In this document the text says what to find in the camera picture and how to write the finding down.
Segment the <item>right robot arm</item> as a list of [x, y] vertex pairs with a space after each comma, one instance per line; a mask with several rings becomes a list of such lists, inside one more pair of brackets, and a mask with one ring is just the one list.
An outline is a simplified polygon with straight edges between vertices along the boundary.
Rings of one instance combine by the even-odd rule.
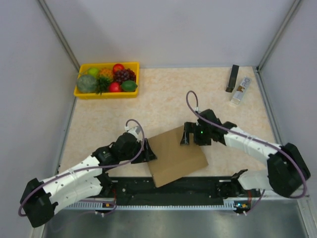
[[292, 144], [279, 145], [259, 139], [240, 129], [232, 122], [221, 123], [211, 109], [198, 113], [197, 122], [185, 122], [181, 145], [190, 144], [190, 135], [198, 146], [209, 146], [219, 142], [238, 149], [266, 166], [262, 171], [242, 170], [231, 190], [243, 196], [251, 189], [272, 190], [276, 194], [291, 198], [304, 184], [311, 173], [298, 148]]

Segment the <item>brown cardboard box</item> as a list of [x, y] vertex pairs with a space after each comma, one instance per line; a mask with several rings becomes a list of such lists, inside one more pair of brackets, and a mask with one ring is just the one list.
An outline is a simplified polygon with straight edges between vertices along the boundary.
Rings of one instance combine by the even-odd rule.
[[157, 159], [148, 162], [156, 187], [162, 187], [208, 166], [200, 146], [181, 145], [184, 127], [180, 126], [148, 139]]

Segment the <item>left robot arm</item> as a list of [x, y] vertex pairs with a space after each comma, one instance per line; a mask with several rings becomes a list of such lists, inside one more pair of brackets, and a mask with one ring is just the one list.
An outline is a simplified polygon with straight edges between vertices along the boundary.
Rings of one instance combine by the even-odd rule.
[[39, 181], [30, 180], [20, 199], [19, 215], [32, 227], [47, 223], [65, 207], [92, 196], [108, 196], [112, 182], [107, 171], [120, 164], [139, 164], [157, 159], [146, 138], [125, 132], [110, 145], [100, 147], [67, 171]]

